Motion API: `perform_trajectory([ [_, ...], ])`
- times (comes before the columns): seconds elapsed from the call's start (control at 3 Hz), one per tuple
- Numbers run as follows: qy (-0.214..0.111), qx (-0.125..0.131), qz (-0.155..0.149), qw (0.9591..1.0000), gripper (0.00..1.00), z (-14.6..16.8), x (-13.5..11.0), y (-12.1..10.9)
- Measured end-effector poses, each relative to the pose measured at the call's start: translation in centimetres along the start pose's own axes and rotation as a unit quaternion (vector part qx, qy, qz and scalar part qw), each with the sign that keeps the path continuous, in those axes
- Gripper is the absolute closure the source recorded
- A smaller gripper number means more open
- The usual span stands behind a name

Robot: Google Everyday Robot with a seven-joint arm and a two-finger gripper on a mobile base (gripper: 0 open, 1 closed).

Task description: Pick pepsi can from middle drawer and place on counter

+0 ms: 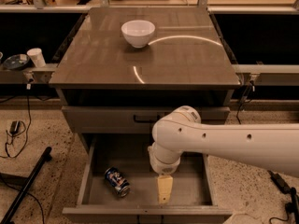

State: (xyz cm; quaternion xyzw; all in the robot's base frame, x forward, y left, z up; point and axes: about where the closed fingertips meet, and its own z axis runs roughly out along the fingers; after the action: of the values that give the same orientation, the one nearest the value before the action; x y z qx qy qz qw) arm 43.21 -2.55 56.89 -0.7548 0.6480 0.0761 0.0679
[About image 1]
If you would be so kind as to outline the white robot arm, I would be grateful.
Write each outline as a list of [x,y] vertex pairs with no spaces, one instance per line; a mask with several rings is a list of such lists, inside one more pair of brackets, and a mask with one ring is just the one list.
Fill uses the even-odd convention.
[[298,124],[203,124],[199,113],[184,105],[152,128],[149,162],[159,175],[173,174],[185,152],[196,152],[299,176]]

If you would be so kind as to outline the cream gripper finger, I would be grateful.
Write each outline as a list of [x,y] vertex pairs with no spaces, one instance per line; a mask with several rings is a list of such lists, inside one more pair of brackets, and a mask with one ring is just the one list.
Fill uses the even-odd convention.
[[159,175],[157,177],[157,190],[159,204],[167,204],[170,200],[173,187],[171,175]]

